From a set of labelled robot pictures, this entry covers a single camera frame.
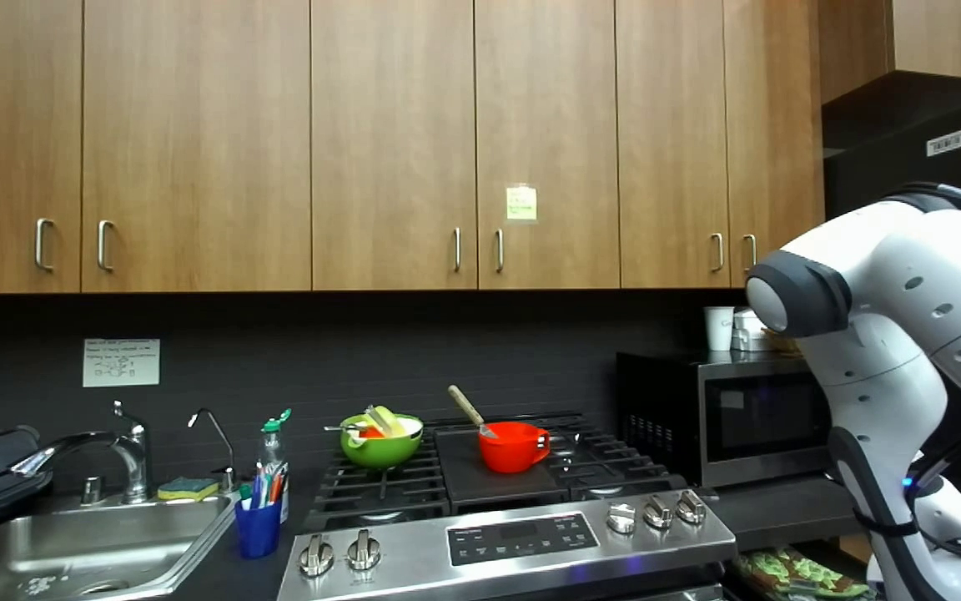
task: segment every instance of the stainless steel sink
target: stainless steel sink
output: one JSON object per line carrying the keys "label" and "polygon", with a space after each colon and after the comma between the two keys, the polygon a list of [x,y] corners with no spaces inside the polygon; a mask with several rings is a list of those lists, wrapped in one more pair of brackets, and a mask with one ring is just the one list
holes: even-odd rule
{"label": "stainless steel sink", "polygon": [[0,523],[0,597],[165,597],[235,523],[235,503],[116,503]]}

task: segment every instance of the cup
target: cup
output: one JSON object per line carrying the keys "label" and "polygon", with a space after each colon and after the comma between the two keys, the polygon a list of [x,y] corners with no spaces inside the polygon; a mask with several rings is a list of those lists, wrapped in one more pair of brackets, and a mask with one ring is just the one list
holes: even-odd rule
{"label": "cup", "polygon": [[481,459],[495,473],[525,473],[551,456],[551,435],[529,420],[492,420],[481,431]]}
{"label": "cup", "polygon": [[706,351],[729,352],[735,342],[735,308],[706,308]]}
{"label": "cup", "polygon": [[236,555],[271,558],[281,544],[281,503],[248,508],[236,503]]}
{"label": "cup", "polygon": [[735,352],[769,352],[772,326],[755,311],[735,312]]}

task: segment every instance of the wooden spoon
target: wooden spoon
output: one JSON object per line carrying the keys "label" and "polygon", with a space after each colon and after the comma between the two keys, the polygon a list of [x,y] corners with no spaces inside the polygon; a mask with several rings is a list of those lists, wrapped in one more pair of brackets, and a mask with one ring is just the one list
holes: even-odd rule
{"label": "wooden spoon", "polygon": [[476,431],[492,436],[492,426],[485,426],[485,418],[481,418],[481,410],[468,400],[468,394],[456,389],[453,382],[447,388],[447,394],[449,394],[453,403],[476,425]]}

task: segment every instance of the blue cup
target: blue cup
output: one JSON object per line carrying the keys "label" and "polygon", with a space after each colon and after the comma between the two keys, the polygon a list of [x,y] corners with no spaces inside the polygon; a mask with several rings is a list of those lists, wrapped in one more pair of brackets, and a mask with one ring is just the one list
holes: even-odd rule
{"label": "blue cup", "polygon": [[281,503],[245,508],[236,503],[236,555],[271,558],[281,539]]}

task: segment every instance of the wooden cabinet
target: wooden cabinet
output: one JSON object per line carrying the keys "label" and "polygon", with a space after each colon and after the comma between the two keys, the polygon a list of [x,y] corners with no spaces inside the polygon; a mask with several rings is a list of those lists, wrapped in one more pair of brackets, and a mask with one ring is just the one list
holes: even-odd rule
{"label": "wooden cabinet", "polygon": [[79,291],[79,0],[0,0],[0,292]]}
{"label": "wooden cabinet", "polygon": [[470,0],[315,0],[315,288],[476,288]]}
{"label": "wooden cabinet", "polygon": [[961,75],[961,0],[890,0],[893,69]]}
{"label": "wooden cabinet", "polygon": [[616,288],[614,0],[476,4],[481,288]]}
{"label": "wooden cabinet", "polygon": [[821,102],[890,74],[890,0],[818,0]]}
{"label": "wooden cabinet", "polygon": [[961,75],[961,0],[821,0],[821,100],[890,69]]}
{"label": "wooden cabinet", "polygon": [[616,0],[622,285],[725,288],[725,0]]}
{"label": "wooden cabinet", "polygon": [[813,16],[782,0],[616,0],[625,288],[740,288],[821,221]]}
{"label": "wooden cabinet", "polygon": [[306,124],[303,0],[86,0],[83,291],[306,291]]}
{"label": "wooden cabinet", "polygon": [[725,0],[729,285],[824,221],[818,4]]}

